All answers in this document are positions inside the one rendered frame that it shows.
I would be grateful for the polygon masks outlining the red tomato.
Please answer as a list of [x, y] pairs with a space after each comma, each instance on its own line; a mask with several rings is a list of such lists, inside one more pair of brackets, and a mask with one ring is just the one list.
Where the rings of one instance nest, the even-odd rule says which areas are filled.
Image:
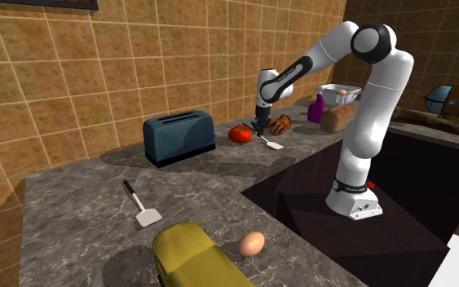
[[246, 144], [252, 139], [251, 131], [247, 126], [237, 125], [229, 130], [227, 137], [235, 143]]

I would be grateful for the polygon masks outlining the yellow rounded box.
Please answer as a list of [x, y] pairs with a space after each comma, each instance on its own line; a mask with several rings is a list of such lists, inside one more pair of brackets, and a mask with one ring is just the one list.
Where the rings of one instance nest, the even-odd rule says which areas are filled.
[[180, 222], [152, 241], [161, 287], [254, 287], [194, 222]]

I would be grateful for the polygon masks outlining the dark framed wall picture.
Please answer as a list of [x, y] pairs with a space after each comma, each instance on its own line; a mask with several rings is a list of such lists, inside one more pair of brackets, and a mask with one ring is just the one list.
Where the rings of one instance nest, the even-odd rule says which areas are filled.
[[0, 3], [34, 5], [44, 7], [63, 7], [82, 10], [99, 10], [97, 0], [0, 0]]

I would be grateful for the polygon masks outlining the blue toaster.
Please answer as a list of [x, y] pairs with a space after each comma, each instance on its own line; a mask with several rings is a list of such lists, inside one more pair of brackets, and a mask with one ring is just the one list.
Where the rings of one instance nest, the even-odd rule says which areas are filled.
[[212, 117], [192, 110], [143, 123], [146, 158], [157, 168], [216, 148]]

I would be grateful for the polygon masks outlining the white rectangular tub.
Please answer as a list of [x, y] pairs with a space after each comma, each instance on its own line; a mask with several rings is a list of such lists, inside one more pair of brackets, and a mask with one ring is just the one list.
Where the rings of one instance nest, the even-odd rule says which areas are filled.
[[[339, 95], [338, 92], [344, 90], [345, 95]], [[316, 86], [316, 91], [323, 95], [324, 103], [332, 106], [349, 104], [361, 92], [358, 86], [347, 86], [342, 84], [328, 84]]]

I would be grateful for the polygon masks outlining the dark brown long log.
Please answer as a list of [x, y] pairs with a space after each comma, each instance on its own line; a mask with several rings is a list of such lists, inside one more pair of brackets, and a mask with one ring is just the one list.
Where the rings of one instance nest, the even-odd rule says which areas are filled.
[[459, 121], [450, 121], [443, 118], [432, 117], [420, 112], [396, 107], [391, 115], [391, 121], [424, 126], [434, 130], [459, 135]]

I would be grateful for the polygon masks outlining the brown bread loaf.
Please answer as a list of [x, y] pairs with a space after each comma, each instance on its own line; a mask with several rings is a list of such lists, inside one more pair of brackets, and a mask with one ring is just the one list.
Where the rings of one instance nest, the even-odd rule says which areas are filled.
[[336, 134], [345, 130], [354, 118], [356, 110], [350, 105], [338, 105], [325, 110], [321, 115], [320, 129], [323, 132]]

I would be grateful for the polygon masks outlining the purple spray bottle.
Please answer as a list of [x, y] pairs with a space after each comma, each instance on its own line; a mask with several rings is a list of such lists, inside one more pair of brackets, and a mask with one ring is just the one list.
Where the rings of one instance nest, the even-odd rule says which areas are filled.
[[321, 93], [317, 93], [316, 100], [308, 107], [307, 120], [314, 123], [320, 123], [323, 112], [324, 98]]

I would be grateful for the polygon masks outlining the dark robot stand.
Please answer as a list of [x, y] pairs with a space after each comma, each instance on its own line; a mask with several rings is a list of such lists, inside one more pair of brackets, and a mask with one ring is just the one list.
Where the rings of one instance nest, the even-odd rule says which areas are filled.
[[244, 190], [245, 197], [369, 287], [428, 287], [449, 248], [374, 188], [379, 216], [354, 221], [325, 203], [341, 143]]

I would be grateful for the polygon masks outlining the brown leather glove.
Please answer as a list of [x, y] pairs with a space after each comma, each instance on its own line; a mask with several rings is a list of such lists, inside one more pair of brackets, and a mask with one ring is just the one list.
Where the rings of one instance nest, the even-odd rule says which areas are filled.
[[269, 133], [273, 135], [282, 135], [290, 128], [291, 118], [287, 114], [280, 115], [277, 119], [269, 119], [267, 127]]

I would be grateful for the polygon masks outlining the large brown egg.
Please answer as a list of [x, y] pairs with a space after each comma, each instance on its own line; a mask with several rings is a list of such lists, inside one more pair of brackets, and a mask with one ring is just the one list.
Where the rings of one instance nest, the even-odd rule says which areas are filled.
[[244, 257], [253, 257], [262, 250], [264, 243], [265, 237], [261, 232], [250, 232], [240, 239], [238, 252]]

